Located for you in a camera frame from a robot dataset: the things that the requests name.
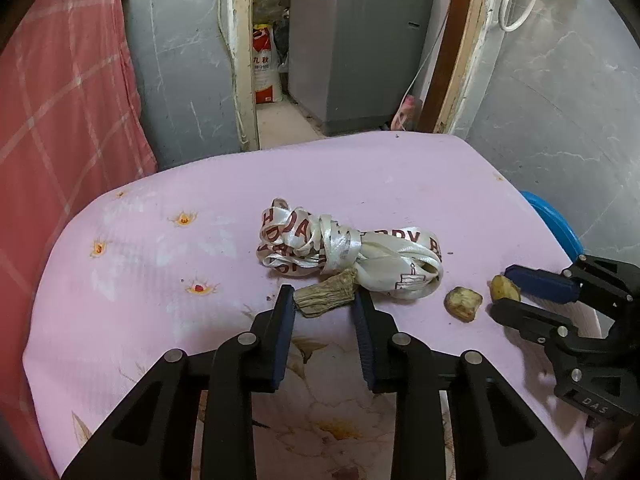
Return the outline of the dried ginger piece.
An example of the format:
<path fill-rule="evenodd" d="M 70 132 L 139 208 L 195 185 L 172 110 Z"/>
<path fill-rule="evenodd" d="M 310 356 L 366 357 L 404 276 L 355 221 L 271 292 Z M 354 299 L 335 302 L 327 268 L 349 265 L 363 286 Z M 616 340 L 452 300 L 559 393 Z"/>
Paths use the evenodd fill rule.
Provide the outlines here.
<path fill-rule="evenodd" d="M 318 318 L 326 312 L 345 307 L 355 299 L 358 286 L 355 269 L 347 269 L 326 280 L 297 289 L 294 304 L 304 318 Z"/>

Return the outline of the white birthday ribbon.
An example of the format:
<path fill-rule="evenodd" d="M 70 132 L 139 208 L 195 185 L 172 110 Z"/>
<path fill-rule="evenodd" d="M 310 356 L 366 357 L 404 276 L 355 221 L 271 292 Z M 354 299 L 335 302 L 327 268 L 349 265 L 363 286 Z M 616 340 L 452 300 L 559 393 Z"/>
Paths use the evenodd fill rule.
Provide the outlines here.
<path fill-rule="evenodd" d="M 431 295 L 445 274 L 439 240 L 430 231 L 360 231 L 329 214 L 292 208 L 282 198 L 262 212 L 257 258 L 283 275 L 352 271 L 360 286 L 400 300 Z"/>

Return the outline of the blue plastic bucket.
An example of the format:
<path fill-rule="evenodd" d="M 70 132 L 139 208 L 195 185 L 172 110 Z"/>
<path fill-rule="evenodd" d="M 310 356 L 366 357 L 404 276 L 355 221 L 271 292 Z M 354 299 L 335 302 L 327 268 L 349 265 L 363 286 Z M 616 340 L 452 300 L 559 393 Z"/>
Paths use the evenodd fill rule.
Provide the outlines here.
<path fill-rule="evenodd" d="M 530 206 L 534 208 L 544 224 L 563 248 L 570 260 L 575 261 L 584 253 L 582 242 L 570 226 L 568 221 L 551 204 L 532 192 L 522 191 L 521 194 Z"/>

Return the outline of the brown food scrap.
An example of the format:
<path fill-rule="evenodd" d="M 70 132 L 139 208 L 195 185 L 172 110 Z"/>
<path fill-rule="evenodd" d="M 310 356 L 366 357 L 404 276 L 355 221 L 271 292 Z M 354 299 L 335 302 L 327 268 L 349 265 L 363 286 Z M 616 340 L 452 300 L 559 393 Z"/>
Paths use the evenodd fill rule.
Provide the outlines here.
<path fill-rule="evenodd" d="M 471 323 L 475 320 L 478 309 L 483 303 L 483 296 L 473 289 L 457 286 L 447 292 L 444 306 L 447 312 L 461 322 Z"/>

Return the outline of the pink slipper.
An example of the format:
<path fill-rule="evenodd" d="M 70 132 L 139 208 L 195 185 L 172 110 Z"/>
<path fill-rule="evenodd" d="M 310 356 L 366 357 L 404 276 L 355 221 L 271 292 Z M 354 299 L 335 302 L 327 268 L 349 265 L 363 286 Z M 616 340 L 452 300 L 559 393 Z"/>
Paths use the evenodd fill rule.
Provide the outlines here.
<path fill-rule="evenodd" d="M 400 104 L 400 107 L 395 113 L 392 122 L 390 123 L 390 130 L 416 130 L 416 123 L 418 122 L 421 113 L 421 105 L 422 102 L 420 99 L 415 98 L 411 94 L 405 96 Z"/>

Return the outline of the red white sack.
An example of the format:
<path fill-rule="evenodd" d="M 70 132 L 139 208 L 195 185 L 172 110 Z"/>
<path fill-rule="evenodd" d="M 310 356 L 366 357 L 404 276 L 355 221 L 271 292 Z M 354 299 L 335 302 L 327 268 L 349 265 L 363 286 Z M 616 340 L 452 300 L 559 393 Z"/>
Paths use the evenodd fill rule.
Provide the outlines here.
<path fill-rule="evenodd" d="M 282 100 L 279 57 L 273 40 L 272 27 L 258 24 L 253 27 L 253 72 L 257 104 Z"/>

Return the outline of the red plaid cloth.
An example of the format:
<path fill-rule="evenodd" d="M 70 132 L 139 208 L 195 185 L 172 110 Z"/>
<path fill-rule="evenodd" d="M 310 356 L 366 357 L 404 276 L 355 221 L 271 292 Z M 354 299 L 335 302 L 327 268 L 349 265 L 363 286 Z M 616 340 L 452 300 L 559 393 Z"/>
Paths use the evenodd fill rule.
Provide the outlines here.
<path fill-rule="evenodd" d="M 101 194 L 152 174 L 122 0 L 36 0 L 1 55 L 1 419 L 55 470 L 23 366 L 50 250 Z"/>

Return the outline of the grey washing machine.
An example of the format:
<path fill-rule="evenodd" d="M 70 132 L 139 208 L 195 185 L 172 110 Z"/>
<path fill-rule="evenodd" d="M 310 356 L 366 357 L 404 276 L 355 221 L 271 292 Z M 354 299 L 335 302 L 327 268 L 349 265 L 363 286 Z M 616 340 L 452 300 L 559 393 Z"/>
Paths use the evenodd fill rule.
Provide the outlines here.
<path fill-rule="evenodd" d="M 291 0 L 288 93 L 328 136 L 393 119 L 434 0 Z"/>

